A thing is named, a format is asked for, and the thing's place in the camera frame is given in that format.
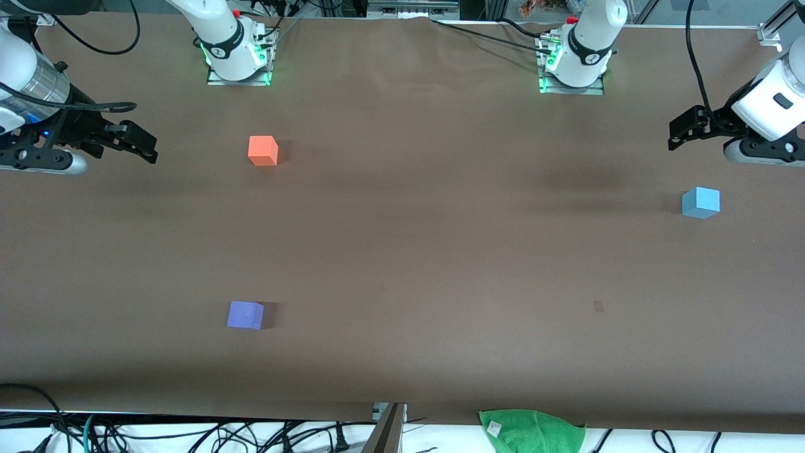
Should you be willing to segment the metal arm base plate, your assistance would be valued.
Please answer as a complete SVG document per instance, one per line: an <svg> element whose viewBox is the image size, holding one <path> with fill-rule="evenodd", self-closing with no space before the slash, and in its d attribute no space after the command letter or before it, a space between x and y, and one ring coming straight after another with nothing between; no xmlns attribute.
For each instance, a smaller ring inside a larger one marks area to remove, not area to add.
<svg viewBox="0 0 805 453"><path fill-rule="evenodd" d="M249 44L248 48L250 58L255 62L253 74L238 81L227 80L213 69L209 57L205 55L205 63L209 66L206 84L208 86L270 86L279 31L273 28L266 32L264 28L265 26L262 24L256 25L256 30L264 33L254 35L256 41Z"/></svg>
<svg viewBox="0 0 805 453"><path fill-rule="evenodd" d="M606 64L603 66L596 80L586 87L572 87L560 81L555 74L549 71L548 66L552 61L555 62L555 57L561 54L561 29L556 28L551 31L540 34L540 37L535 38L535 45L537 49L549 50L550 54L536 53L536 63L538 66L538 80L540 81L541 94L566 94L566 95L586 95L586 96L602 96L604 94L604 72L606 71Z"/></svg>

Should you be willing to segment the green cloth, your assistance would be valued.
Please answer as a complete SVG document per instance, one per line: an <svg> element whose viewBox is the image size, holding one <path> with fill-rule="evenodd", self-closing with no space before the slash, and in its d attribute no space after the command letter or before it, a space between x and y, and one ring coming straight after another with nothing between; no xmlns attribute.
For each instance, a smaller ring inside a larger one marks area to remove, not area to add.
<svg viewBox="0 0 805 453"><path fill-rule="evenodd" d="M586 425L535 410L487 410L478 413L495 453L580 453Z"/></svg>

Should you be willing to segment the orange foam block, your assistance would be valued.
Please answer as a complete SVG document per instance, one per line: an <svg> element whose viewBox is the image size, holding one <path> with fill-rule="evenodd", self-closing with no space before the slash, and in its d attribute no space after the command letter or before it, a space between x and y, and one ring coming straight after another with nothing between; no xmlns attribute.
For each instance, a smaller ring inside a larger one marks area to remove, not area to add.
<svg viewBox="0 0 805 453"><path fill-rule="evenodd" d="M277 166L279 163L279 144L270 135L252 135L252 137L249 137L247 155L254 166Z"/></svg>

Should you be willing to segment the brown table cover sheet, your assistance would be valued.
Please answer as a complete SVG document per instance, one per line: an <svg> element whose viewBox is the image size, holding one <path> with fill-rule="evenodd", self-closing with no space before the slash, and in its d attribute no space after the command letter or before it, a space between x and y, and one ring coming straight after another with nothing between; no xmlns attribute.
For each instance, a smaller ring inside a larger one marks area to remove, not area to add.
<svg viewBox="0 0 805 453"><path fill-rule="evenodd" d="M701 100L682 29L624 29L606 93L569 96L426 18L301 20L270 86L208 86L183 17L141 21L118 57L38 31L159 156L0 171L0 382L66 411L805 433L805 169L667 150ZM719 214L681 214L696 187Z"/></svg>

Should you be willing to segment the purple foam block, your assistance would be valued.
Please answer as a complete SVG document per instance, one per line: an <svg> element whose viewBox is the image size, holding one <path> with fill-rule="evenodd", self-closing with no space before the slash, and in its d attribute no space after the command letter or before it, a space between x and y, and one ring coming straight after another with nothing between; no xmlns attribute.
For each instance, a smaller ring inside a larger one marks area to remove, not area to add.
<svg viewBox="0 0 805 453"><path fill-rule="evenodd" d="M226 326L229 328L261 330L264 326L264 305L254 301L231 301Z"/></svg>

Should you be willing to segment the blue foam block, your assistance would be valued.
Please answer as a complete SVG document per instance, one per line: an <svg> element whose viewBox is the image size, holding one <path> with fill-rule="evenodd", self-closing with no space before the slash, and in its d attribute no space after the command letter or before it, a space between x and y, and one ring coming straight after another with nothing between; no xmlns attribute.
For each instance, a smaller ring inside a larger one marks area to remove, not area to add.
<svg viewBox="0 0 805 453"><path fill-rule="evenodd" d="M704 187L693 188L682 195L680 212L691 218L713 217L721 212L721 192Z"/></svg>

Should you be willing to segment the colourful toy pile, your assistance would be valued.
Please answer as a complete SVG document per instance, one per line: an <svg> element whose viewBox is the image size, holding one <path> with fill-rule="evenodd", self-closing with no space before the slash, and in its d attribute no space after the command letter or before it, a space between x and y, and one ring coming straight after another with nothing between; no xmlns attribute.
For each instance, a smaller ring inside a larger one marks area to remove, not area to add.
<svg viewBox="0 0 805 453"><path fill-rule="evenodd" d="M567 0L518 0L518 14L521 18L537 18L546 14L569 15Z"/></svg>

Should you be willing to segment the aluminium frame rail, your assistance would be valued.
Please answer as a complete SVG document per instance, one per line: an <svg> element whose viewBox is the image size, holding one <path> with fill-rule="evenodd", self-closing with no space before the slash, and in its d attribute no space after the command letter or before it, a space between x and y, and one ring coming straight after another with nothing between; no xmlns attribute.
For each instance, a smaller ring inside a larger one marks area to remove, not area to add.
<svg viewBox="0 0 805 453"><path fill-rule="evenodd" d="M368 18L459 20L459 0L366 0Z"/></svg>

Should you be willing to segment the aluminium profile bar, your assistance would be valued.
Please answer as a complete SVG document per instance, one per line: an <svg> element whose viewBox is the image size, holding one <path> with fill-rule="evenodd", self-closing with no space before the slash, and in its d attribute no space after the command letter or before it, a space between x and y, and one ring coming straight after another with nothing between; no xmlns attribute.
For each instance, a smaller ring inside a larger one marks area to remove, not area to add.
<svg viewBox="0 0 805 453"><path fill-rule="evenodd" d="M408 405L388 403L360 453L401 453L403 427L408 419Z"/></svg>

